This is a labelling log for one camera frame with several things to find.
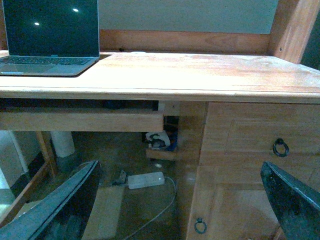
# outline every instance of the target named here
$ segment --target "white wall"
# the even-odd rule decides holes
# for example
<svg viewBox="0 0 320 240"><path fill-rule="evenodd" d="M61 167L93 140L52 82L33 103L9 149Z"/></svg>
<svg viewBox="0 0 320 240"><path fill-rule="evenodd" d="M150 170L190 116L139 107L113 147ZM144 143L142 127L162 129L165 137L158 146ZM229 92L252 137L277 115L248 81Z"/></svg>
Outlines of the white wall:
<svg viewBox="0 0 320 240"><path fill-rule="evenodd" d="M110 30L269 34L278 0L99 0Z"/></svg>
<svg viewBox="0 0 320 240"><path fill-rule="evenodd" d="M24 173L9 131L0 131L0 169L9 187Z"/></svg>
<svg viewBox="0 0 320 240"><path fill-rule="evenodd" d="M0 131L0 189L12 187L40 151L35 132Z"/></svg>
<svg viewBox="0 0 320 240"><path fill-rule="evenodd" d="M34 131L13 131L17 144L20 147L23 160L29 165L41 151Z"/></svg>

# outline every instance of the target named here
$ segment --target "white power strip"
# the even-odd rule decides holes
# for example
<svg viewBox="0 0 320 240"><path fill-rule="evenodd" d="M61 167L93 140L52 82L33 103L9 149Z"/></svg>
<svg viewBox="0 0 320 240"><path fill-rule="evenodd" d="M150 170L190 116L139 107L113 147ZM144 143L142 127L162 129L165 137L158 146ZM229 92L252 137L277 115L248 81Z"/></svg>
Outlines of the white power strip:
<svg viewBox="0 0 320 240"><path fill-rule="evenodd" d="M140 189L165 184L165 176L161 171L128 176L129 189Z"/></svg>

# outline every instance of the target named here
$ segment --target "white cable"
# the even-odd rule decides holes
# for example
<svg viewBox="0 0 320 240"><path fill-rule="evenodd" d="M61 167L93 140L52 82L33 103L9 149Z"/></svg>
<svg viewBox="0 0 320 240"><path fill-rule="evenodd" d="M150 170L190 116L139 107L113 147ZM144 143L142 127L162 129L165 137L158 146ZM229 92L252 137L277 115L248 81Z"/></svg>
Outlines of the white cable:
<svg viewBox="0 0 320 240"><path fill-rule="evenodd" d="M170 208L170 206L174 203L175 199L176 199L176 195L177 195L177 189L176 189L176 185L175 182L172 180L172 178L165 176L164 178L171 180L173 187L174 187L174 196L170 202L170 204L163 209L157 216L155 216L154 218L152 218L150 221L148 221L146 224L144 224L142 227L140 227L137 231L135 231L134 233L130 234L129 236L125 237L123 240L127 240L129 238L131 238L132 236L134 236L135 234L137 234L141 229L145 228L147 225L149 225L150 223L152 223L154 220L156 220L161 214L163 214L168 208Z"/></svg>

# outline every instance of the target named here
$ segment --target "cabinet door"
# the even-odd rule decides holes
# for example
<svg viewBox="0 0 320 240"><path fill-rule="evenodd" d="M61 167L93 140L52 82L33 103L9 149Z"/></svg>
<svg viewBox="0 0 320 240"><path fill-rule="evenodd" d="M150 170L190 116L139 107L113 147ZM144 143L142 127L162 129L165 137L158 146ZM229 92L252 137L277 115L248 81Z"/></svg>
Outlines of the cabinet door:
<svg viewBox="0 0 320 240"><path fill-rule="evenodd" d="M300 180L313 170L286 167ZM207 224L204 234L195 231L198 218ZM257 167L200 166L197 170L188 240L269 240L279 228Z"/></svg>

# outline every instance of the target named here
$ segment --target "drawer handle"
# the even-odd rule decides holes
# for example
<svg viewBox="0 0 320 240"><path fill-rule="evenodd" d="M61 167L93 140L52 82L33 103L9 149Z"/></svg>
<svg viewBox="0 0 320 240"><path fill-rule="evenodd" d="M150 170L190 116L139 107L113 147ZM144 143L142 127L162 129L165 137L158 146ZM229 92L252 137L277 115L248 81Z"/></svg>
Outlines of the drawer handle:
<svg viewBox="0 0 320 240"><path fill-rule="evenodd" d="M203 229L202 231L200 231L200 230L198 229L198 227L197 227L198 224L203 224L204 229ZM202 218L201 218L201 217L199 217L199 218L196 220L196 222L195 222L195 224L194 224L194 230L196 231L197 234L205 234L205 233L206 233L206 231L207 231L207 224L206 224L204 221L202 221Z"/></svg>
<svg viewBox="0 0 320 240"><path fill-rule="evenodd" d="M277 150L277 146L278 145L283 145L285 148L285 152L284 153L280 153ZM273 152L275 155L277 155L278 157L284 158L289 154L289 147L288 145L285 143L285 141L282 138L278 138L275 143L273 144Z"/></svg>

